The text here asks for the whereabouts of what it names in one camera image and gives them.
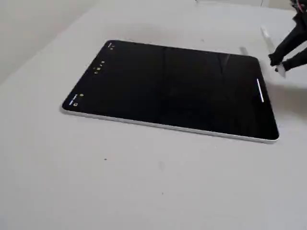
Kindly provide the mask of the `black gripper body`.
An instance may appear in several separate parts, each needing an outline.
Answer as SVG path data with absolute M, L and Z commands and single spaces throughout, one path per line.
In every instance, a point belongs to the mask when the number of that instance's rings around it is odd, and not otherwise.
M 297 11 L 293 20 L 295 22 L 295 27 L 291 31 L 292 37 L 296 38 L 301 35 L 307 35 L 307 12 Z

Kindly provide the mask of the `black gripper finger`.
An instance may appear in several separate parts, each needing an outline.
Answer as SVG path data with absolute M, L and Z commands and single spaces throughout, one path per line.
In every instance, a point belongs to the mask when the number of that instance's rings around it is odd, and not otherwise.
M 283 68 L 285 71 L 289 71 L 293 68 L 300 67 L 307 64 L 307 49 L 297 53 L 290 59 L 283 61 Z
M 277 66 L 283 64 L 283 58 L 306 40 L 307 35 L 301 35 L 293 38 L 290 32 L 287 37 L 277 46 L 275 51 L 269 54 L 270 65 Z

